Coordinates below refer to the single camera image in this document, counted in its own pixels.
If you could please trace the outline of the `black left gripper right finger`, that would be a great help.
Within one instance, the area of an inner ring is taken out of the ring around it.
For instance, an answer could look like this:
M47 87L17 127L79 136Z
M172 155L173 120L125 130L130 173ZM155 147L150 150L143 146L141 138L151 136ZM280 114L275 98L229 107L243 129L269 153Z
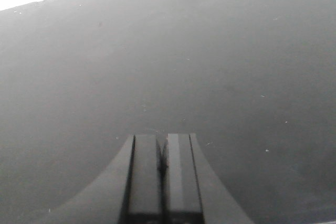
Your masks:
M252 223L211 168L195 134L169 134L163 157L166 223Z

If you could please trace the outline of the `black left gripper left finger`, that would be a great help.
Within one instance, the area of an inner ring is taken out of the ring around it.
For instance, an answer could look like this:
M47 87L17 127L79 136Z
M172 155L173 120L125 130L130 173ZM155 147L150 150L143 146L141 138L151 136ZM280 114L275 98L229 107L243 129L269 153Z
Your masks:
M160 146L131 135L86 188L37 223L161 223Z

